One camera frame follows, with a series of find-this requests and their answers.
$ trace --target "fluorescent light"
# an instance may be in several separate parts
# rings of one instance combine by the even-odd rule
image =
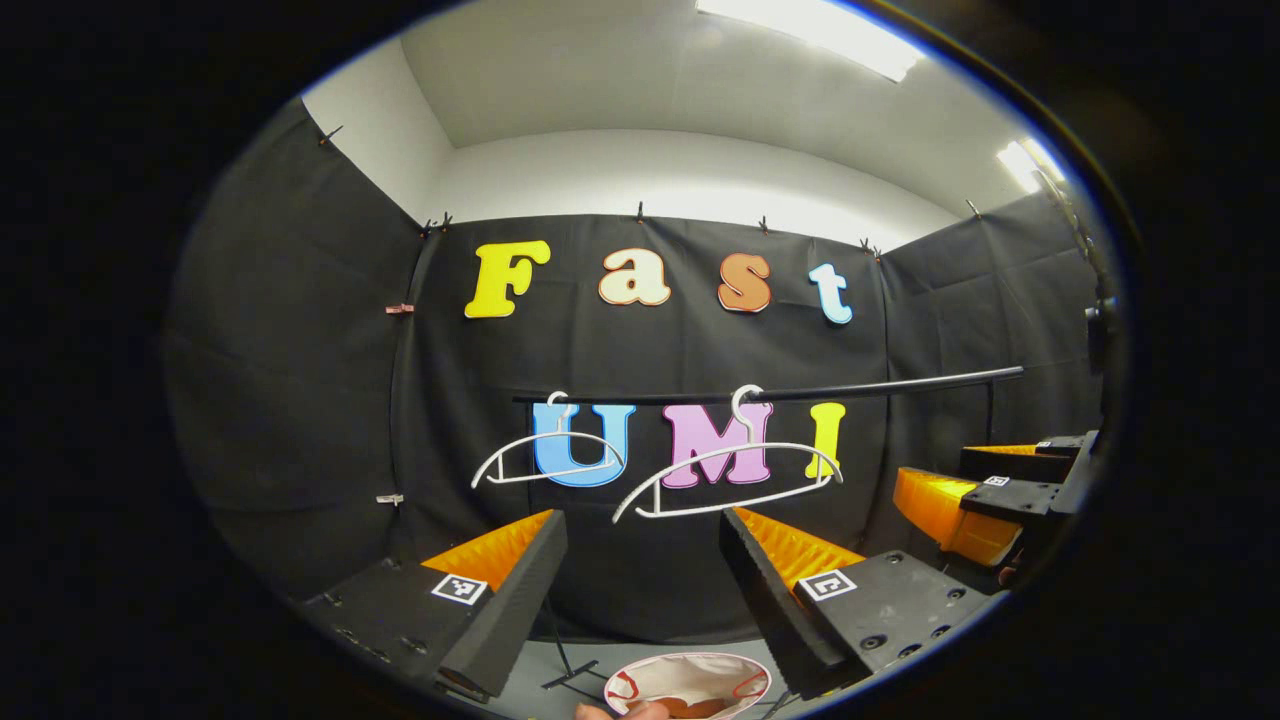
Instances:
[[[1028,193],[1041,190],[1039,178],[1037,177],[1039,173],[1037,170],[1053,178],[1055,182],[1066,182],[1057,163],[1050,158],[1044,146],[1033,138],[1028,137],[1021,142],[1010,142],[1004,150],[996,152],[996,158],[1009,168],[1014,179]]]
[[[1018,181],[1018,184],[1023,186],[1023,190],[1028,195],[1041,188],[1039,182],[1036,181],[1036,160],[1032,160],[1025,147],[1016,142],[1010,142],[1007,147],[996,152],[996,158],[1009,168],[1014,179]]]
[[[924,56],[901,37],[824,0],[698,0],[698,9],[812,42],[893,82]]]
[[[1048,176],[1056,182],[1066,182],[1066,178],[1062,177],[1062,170],[1060,170],[1057,163],[1048,156],[1043,145],[1037,142],[1034,138],[1027,138],[1023,141],[1023,147],[1025,147],[1027,152],[1030,154],[1032,160],[1034,160],[1036,164],[1039,165],[1042,170],[1048,173]]]

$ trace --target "foam letter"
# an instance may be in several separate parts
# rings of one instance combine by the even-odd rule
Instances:
[[[516,295],[524,295],[534,279],[534,266],[525,258],[541,265],[552,259],[552,249],[541,240],[499,242],[476,247],[476,258],[480,258],[476,295],[462,314],[467,318],[506,318],[516,311],[516,304],[507,300],[507,286]],[[515,258],[520,260],[512,265]]]
[[[845,416],[845,406],[838,402],[823,402],[810,407],[809,416],[813,418],[813,446],[826,452],[836,461],[836,468],[840,468],[840,459],[836,457],[836,442],[840,439],[840,419]],[[817,478],[819,462],[822,462],[824,477],[832,474],[831,465],[814,455],[809,466],[804,469],[804,475]]]
[[[769,263],[759,255],[735,252],[721,263],[721,279],[716,288],[721,305],[735,313],[759,313],[773,300],[773,291],[764,278],[769,277]]]
[[[836,268],[831,263],[818,265],[810,270],[809,282],[818,283],[818,300],[822,301],[822,311],[827,315],[828,320],[844,325],[854,319],[854,311],[840,301],[840,291],[849,287],[849,283],[845,282],[844,275],[836,274]]]
[[[571,428],[573,416],[577,415],[577,405],[570,405],[568,409],[568,418],[564,420],[566,430]],[[600,460],[598,462],[594,465],[580,465],[573,460],[573,454],[570,451],[571,437],[558,436],[538,438],[534,441],[534,461],[538,462],[538,470],[540,473],[550,475],[552,482],[575,488],[590,488],[612,482],[613,478],[622,474],[622,465],[627,461],[627,418],[636,411],[636,406],[595,405],[591,407],[591,411],[599,415],[604,421],[604,434],[602,437],[609,445],[618,448],[618,452],[622,455],[621,462],[613,456],[613,452],[608,447],[600,446]],[[564,413],[563,405],[547,405],[545,402],[535,404],[534,434],[556,432],[556,420],[559,419],[562,413]],[[556,477],[556,473],[580,470],[582,468],[594,469],[585,473],[564,475],[563,478]]]
[[[622,270],[631,263],[632,269]],[[604,258],[604,269],[613,270],[600,278],[600,297],[609,305],[662,305],[671,297],[671,288],[662,279],[662,256],[652,250],[628,247]]]
[[[760,430],[760,442],[764,442],[764,424],[773,414],[773,405],[769,402],[742,404],[742,414],[751,424]],[[668,405],[662,410],[662,415],[671,420],[671,464],[689,460],[695,455],[712,452],[722,447],[746,445],[746,425],[736,419],[730,419],[724,432],[717,432],[712,419],[707,416],[707,409],[701,405]],[[733,469],[728,471],[731,483],[758,483],[769,478],[769,469],[764,465],[764,448],[740,450],[732,454]],[[724,471],[728,464],[728,455],[708,457],[696,465],[701,465],[707,482],[714,483]],[[685,466],[668,473],[662,484],[668,488],[689,488],[698,484],[698,474],[692,466]]]

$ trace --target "pink letter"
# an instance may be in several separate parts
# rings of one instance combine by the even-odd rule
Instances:
[[[764,424],[773,414],[773,405],[769,402],[742,404],[742,414],[760,430],[760,442],[764,442]],[[695,455],[712,452],[722,447],[746,445],[746,425],[736,419],[730,419],[728,427],[721,433],[707,416],[707,409],[701,405],[668,405],[662,410],[662,415],[671,420],[671,464],[689,460]],[[728,471],[731,483],[758,483],[768,479],[769,469],[764,465],[764,448],[740,450],[732,454],[733,469]],[[714,483],[724,471],[730,454],[717,455],[695,462],[701,465],[707,482]],[[672,470],[662,479],[662,484],[668,488],[691,488],[698,484],[698,474],[692,465]]]

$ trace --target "white wall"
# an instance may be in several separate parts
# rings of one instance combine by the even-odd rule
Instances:
[[[635,214],[754,225],[881,250],[959,220],[895,184],[771,145],[666,131],[573,131],[453,151],[431,217]]]
[[[573,131],[454,150],[399,38],[302,100],[334,145],[415,220],[634,214],[754,225],[891,250],[956,220],[899,186],[769,145],[667,131]]]
[[[332,142],[419,223],[426,222],[436,170],[453,152],[394,37],[302,94]]]

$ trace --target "black curtain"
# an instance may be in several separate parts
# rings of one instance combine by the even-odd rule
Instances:
[[[314,594],[384,555],[420,561],[500,524],[564,510],[570,550],[550,592],[576,641],[730,642],[756,630],[724,568],[716,515],[646,520],[617,503],[671,462],[662,407],[628,421],[626,473],[604,486],[468,484],[494,450],[531,430],[518,389],[611,395],[719,393],[723,429],[742,384],[768,389],[874,383],[1021,364],[996,391],[996,442],[1096,425],[1083,310],[1092,273],[1041,196],[961,222],[877,259],[856,238],[726,223],[604,215],[419,228],[332,145],[300,102],[230,168],[177,277],[168,384],[178,437],[228,542],[280,592]],[[485,243],[545,241],[507,318],[468,319]],[[605,304],[605,255],[662,256],[672,296]],[[773,299],[726,311],[719,266],[764,258]],[[831,263],[854,319],[826,319],[809,272]],[[385,305],[410,302],[412,315]],[[840,400],[842,486],[759,506],[765,515],[872,553],[929,548],[888,495],[897,465],[946,471],[984,441],[982,388]],[[815,402],[781,402],[767,438],[812,443]],[[602,430],[581,409],[572,429]],[[591,462],[600,447],[572,445]],[[810,457],[771,451],[768,480],[723,478],[663,491],[664,507],[800,487]],[[531,448],[507,457],[531,470]],[[396,507],[374,501],[402,493]],[[648,498],[641,500],[648,503]],[[535,635],[547,637],[545,624]]]

